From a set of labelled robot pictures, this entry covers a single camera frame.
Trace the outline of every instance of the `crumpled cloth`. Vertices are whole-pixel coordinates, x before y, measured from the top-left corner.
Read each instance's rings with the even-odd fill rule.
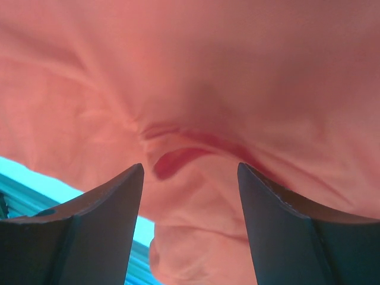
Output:
[[[237,166],[380,218],[380,2],[0,0],[0,155],[146,171],[164,284],[256,284]]]

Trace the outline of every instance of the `orange fabric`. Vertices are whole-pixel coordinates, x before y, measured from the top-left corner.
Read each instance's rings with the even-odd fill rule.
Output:
[[[255,284],[238,161],[380,218],[377,0],[0,0],[0,155],[87,191],[143,162],[165,284]]]

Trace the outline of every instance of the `garment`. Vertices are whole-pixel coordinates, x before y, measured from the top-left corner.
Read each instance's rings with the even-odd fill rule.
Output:
[[[0,155],[83,191],[142,162],[164,284],[255,284],[239,161],[380,217],[378,1],[0,7]]]

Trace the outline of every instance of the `cloth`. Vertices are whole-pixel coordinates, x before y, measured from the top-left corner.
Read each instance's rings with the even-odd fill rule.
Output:
[[[0,7],[0,155],[83,191],[142,162],[164,284],[255,284],[239,161],[380,218],[379,1]]]

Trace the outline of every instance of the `red cloth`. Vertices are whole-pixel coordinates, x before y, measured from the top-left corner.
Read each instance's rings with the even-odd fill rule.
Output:
[[[0,155],[89,190],[143,162],[165,284],[255,284],[245,161],[380,218],[377,0],[0,0]]]

